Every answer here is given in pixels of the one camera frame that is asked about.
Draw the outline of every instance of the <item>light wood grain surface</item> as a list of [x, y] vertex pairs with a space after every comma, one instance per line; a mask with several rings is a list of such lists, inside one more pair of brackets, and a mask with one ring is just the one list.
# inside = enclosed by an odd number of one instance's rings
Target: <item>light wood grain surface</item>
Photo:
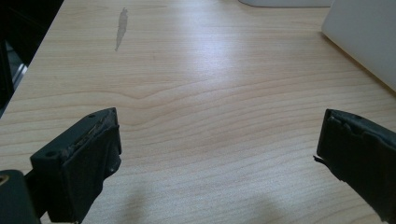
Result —
[[380, 223], [312, 158], [326, 108], [396, 131], [396, 94], [321, 34], [328, 10], [65, 0], [0, 120], [0, 169], [115, 106], [122, 165], [84, 223]]

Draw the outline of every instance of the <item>wooden table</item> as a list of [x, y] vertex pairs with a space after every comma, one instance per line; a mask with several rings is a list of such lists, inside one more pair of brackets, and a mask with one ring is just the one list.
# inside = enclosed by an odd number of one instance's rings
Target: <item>wooden table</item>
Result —
[[84, 223], [380, 223], [312, 158], [326, 108], [396, 131], [395, 92], [323, 36], [328, 10], [66, 0], [0, 120], [0, 169], [115, 106], [122, 165]]

